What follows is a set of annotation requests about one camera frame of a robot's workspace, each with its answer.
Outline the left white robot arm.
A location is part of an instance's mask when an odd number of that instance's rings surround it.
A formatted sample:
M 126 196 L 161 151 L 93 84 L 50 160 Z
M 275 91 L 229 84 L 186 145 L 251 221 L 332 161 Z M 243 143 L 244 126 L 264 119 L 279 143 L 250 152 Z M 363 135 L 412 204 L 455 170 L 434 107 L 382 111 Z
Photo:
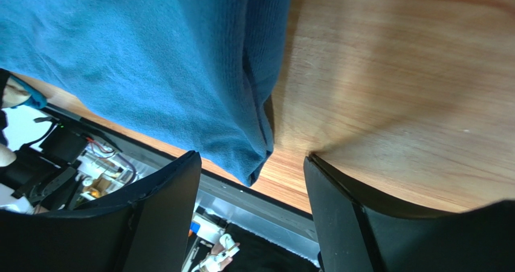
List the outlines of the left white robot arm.
M 1 184 L 11 188 L 15 199 L 25 198 L 32 206 L 47 210 L 76 208 L 83 180 L 79 155 L 88 144 L 86 135 L 54 123 L 38 140 L 23 144 L 16 159 L 1 168 Z

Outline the blue t-shirt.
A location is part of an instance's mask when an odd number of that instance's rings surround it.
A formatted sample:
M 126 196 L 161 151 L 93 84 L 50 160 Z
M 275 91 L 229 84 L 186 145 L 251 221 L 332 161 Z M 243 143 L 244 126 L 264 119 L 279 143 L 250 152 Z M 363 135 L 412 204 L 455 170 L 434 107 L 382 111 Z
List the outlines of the blue t-shirt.
M 264 104 L 291 0 L 1 0 L 1 68 L 246 186 L 273 152 Z

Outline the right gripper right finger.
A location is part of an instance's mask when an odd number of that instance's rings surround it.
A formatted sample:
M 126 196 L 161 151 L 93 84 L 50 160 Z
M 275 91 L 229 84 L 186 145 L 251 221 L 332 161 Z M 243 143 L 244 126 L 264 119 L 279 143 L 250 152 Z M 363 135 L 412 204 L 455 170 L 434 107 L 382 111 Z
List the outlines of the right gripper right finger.
M 513 271 L 514 201 L 462 213 L 358 181 L 315 154 L 303 164 L 323 271 Z

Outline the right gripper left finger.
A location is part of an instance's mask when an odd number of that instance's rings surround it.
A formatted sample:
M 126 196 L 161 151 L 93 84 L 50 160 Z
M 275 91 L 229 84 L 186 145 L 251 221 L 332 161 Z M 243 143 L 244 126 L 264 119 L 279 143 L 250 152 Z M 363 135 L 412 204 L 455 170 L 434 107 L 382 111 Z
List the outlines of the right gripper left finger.
M 3 210 L 1 270 L 180 271 L 201 171 L 190 151 L 74 210 Z

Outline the dark clothes pile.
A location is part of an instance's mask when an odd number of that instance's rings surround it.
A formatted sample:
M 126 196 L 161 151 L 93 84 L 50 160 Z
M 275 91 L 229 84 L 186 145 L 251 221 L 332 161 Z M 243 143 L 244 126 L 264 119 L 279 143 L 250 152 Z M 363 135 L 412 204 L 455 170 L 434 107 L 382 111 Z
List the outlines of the dark clothes pile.
M 43 109 L 47 106 L 47 98 L 28 83 L 1 69 L 1 108 L 16 108 L 22 105 Z

